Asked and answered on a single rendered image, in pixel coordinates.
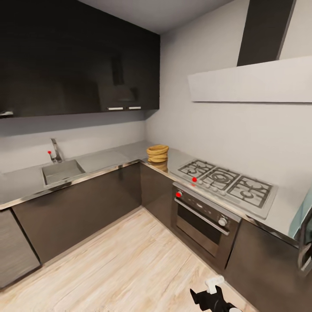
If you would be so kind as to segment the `popcorn bag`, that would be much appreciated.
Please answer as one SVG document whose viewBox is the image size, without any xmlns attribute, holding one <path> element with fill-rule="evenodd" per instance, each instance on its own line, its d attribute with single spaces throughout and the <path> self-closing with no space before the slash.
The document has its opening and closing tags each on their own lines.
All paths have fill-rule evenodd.
<svg viewBox="0 0 312 312">
<path fill-rule="evenodd" d="M 147 148 L 149 162 L 162 163 L 168 160 L 169 146 L 155 145 Z"/>
</svg>

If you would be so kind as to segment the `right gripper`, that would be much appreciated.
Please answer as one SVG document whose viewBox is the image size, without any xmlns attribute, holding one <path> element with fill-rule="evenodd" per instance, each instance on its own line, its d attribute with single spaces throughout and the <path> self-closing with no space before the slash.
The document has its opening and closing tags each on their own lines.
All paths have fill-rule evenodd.
<svg viewBox="0 0 312 312">
<path fill-rule="evenodd" d="M 192 295 L 192 298 L 195 302 L 195 304 L 199 304 L 200 309 L 202 311 L 210 309 L 212 312 L 215 312 L 215 307 L 217 305 L 217 302 L 219 300 L 224 300 L 223 293 L 221 291 L 221 288 L 219 286 L 216 286 L 216 293 L 210 294 L 207 291 L 195 293 L 192 289 L 190 290 L 190 293 Z M 225 300 L 224 300 L 225 301 Z"/>
</svg>

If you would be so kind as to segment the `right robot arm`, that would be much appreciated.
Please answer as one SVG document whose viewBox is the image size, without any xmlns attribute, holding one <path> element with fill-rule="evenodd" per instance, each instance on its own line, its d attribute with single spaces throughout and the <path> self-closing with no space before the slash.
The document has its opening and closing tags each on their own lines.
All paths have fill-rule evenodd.
<svg viewBox="0 0 312 312">
<path fill-rule="evenodd" d="M 212 312 L 242 312 L 230 302 L 226 303 L 221 288 L 218 284 L 224 283 L 222 275 L 205 280 L 208 287 L 206 291 L 195 293 L 192 289 L 190 293 L 195 304 L 199 304 L 202 311 L 210 309 Z"/>
</svg>

